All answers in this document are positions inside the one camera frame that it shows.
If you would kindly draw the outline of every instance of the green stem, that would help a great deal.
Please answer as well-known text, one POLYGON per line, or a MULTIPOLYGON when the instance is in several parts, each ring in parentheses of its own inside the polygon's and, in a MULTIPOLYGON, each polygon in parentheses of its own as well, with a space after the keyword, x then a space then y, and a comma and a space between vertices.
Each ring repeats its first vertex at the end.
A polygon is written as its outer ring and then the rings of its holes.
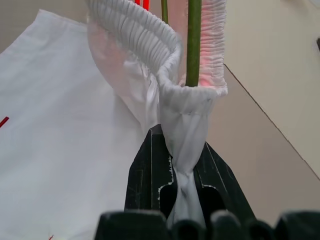
POLYGON ((162 12, 162 21, 164 21, 166 24, 169 24, 167 0, 161 0, 161 12, 162 12))
POLYGON ((188 40, 185 85, 189 87, 196 87, 198 86, 200 68, 202 0, 188 0, 188 5, 188 40))

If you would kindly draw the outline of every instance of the red thread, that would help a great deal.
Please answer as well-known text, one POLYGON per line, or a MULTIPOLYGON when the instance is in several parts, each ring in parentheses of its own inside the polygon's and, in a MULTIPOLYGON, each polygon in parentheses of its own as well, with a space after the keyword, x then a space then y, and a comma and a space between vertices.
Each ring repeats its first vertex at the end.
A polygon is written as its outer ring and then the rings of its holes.
POLYGON ((150 0, 143 0, 143 8, 149 11, 150 0))
POLYGON ((1 122, 0 122, 0 128, 9 120, 9 118, 6 116, 1 122))

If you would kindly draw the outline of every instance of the plant stem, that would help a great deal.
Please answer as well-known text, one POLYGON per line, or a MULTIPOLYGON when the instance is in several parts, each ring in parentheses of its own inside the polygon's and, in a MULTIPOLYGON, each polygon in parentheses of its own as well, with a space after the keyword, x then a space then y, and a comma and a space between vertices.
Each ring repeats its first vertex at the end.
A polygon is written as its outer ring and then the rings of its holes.
POLYGON ((162 13, 162 21, 164 21, 166 24, 169 24, 167 0, 161 0, 161 13, 162 13))
POLYGON ((188 0, 188 39, 186 53, 185 85, 197 87, 200 68, 202 0, 188 0))

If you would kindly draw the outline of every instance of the white fabric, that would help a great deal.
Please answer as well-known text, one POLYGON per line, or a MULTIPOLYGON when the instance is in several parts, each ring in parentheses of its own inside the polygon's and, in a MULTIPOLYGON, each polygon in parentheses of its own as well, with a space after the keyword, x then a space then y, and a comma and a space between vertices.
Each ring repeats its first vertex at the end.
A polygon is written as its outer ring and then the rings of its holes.
MULTIPOLYGON (((186 5, 185 0, 178 2, 182 8, 186 5)), ((180 65, 185 59, 185 12, 176 23, 181 39, 171 27, 129 0, 87 3, 92 18, 89 46, 99 70, 139 120, 144 133, 161 123, 178 183, 168 225, 192 219, 205 226, 193 168, 204 147, 215 100, 228 92, 223 74, 226 1, 203 1, 199 86, 193 88, 178 84, 184 84, 185 76, 180 65)))
POLYGON ((1 240, 88 240, 101 213, 124 209, 144 136, 97 69, 86 25, 42 10, 0 54, 5 116, 1 240))

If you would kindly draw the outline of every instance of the white cloth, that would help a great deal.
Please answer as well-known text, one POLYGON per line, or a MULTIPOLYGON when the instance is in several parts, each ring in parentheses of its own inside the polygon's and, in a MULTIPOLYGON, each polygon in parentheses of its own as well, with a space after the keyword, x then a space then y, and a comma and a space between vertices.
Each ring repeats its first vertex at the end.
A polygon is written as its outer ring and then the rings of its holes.
MULTIPOLYGON (((179 23, 172 24, 181 31, 181 38, 129 0, 86 1, 92 19, 88 24, 89 46, 99 70, 139 120, 144 133, 161 123, 178 184, 168 225, 191 219, 204 227, 193 168, 205 144, 215 100, 228 92, 223 74, 226 1, 203 1, 199 86, 193 88, 178 84, 184 84, 185 75, 181 65, 187 36, 185 11, 176 18, 179 23)), ((186 7, 187 1, 177 2, 180 8, 176 9, 186 7)))
POLYGON ((91 239, 124 209, 144 136, 88 47, 87 26, 41 10, 0 54, 0 239, 91 239))

